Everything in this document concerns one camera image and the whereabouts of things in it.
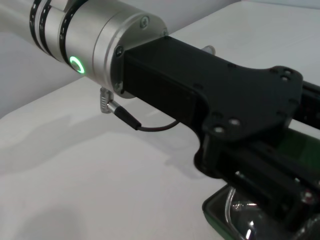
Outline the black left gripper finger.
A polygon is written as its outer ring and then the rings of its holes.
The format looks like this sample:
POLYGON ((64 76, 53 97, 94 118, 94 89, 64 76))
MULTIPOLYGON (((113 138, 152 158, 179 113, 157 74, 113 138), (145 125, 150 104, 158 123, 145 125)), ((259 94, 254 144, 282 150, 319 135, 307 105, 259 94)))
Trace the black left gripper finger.
POLYGON ((312 137, 289 134, 277 146, 223 137, 219 175, 283 225, 320 212, 320 142, 312 137))
POLYGON ((293 88, 299 91, 299 105, 292 119, 313 128, 320 127, 320 87, 318 85, 302 82, 294 83, 293 88))

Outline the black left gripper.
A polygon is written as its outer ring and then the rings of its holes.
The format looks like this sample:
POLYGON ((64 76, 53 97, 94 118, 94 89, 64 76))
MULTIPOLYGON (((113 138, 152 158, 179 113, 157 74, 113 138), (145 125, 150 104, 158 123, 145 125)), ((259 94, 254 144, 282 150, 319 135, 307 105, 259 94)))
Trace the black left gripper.
POLYGON ((198 136, 195 166, 216 175, 228 145, 276 137, 298 108, 303 76, 285 66, 236 65, 165 36, 117 58, 122 94, 130 94, 198 136))

